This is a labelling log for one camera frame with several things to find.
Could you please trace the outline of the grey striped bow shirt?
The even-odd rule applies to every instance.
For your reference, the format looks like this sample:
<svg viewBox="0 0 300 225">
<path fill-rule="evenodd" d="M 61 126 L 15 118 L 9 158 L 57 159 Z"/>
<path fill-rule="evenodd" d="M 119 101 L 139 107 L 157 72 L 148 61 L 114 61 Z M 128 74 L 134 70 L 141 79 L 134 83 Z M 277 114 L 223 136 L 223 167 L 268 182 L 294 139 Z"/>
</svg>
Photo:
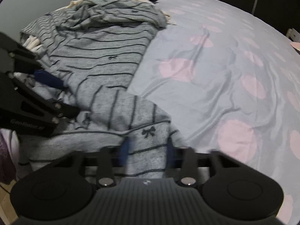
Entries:
<svg viewBox="0 0 300 225">
<path fill-rule="evenodd" d="M 174 136 L 181 145 L 181 137 L 166 112 L 127 89 L 151 40 L 166 26 L 163 12 L 147 2 L 85 0 L 22 29 L 21 40 L 37 37 L 39 62 L 67 86 L 36 83 L 34 91 L 80 112 L 50 137 L 20 137 L 18 179 L 73 151 L 97 152 L 126 138 L 129 157 L 117 176 L 164 176 L 167 141 Z"/>
</svg>

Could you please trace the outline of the cream white garment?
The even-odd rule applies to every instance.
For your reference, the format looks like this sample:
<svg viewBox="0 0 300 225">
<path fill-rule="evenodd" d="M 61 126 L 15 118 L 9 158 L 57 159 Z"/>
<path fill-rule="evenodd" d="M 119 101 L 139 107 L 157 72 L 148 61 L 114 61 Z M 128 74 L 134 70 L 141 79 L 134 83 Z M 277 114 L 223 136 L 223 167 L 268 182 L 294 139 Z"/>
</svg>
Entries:
<svg viewBox="0 0 300 225">
<path fill-rule="evenodd" d="M 59 9 L 56 9 L 55 12 L 71 8 L 75 5 L 78 5 L 78 4 L 82 3 L 83 1 L 85 1 L 85 0 L 70 1 L 70 4 L 68 4 L 65 7 L 61 7 Z M 155 3 L 153 1 L 149 1 L 149 0 L 132 0 L 132 1 L 140 1 L 140 2 L 149 3 L 151 5 L 155 5 Z M 34 36 L 34 33 L 29 28 L 29 25 L 24 28 L 24 33 L 21 31 L 20 34 L 21 34 L 21 39 L 20 39 L 21 45 L 24 46 L 29 51 L 35 52 L 36 50 L 38 50 L 41 47 L 40 40 L 38 39 L 37 36 Z"/>
</svg>

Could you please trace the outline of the polka dot bed sheet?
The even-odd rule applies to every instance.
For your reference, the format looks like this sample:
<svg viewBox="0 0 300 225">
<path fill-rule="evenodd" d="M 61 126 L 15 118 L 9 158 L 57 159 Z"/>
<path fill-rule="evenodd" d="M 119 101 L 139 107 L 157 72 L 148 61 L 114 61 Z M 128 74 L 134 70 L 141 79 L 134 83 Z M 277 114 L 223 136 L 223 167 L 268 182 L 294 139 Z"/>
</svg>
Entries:
<svg viewBox="0 0 300 225">
<path fill-rule="evenodd" d="M 159 0 L 170 24 L 129 92 L 170 114 L 199 152 L 220 149 L 284 190 L 278 217 L 299 222 L 299 54 L 253 15 L 218 0 Z"/>
</svg>

